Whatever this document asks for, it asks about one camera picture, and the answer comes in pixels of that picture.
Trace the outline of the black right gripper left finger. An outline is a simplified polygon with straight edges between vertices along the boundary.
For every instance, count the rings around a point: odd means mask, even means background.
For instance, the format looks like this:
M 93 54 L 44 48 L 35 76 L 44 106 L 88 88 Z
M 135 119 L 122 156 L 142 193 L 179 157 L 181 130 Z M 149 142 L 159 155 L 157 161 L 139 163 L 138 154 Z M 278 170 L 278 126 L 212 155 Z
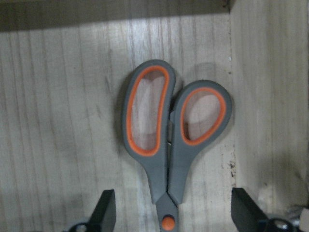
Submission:
M 104 190 L 88 221 L 71 226 L 67 232 L 113 232 L 116 223 L 114 189 Z

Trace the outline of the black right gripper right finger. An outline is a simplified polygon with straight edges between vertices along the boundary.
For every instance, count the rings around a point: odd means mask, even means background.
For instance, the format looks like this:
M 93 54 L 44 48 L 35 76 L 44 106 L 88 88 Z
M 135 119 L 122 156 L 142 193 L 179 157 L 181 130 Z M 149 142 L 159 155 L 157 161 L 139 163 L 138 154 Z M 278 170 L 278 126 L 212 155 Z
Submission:
M 283 216 L 266 214 L 243 188 L 232 188 L 231 218 L 239 232 L 303 232 L 302 208 Z

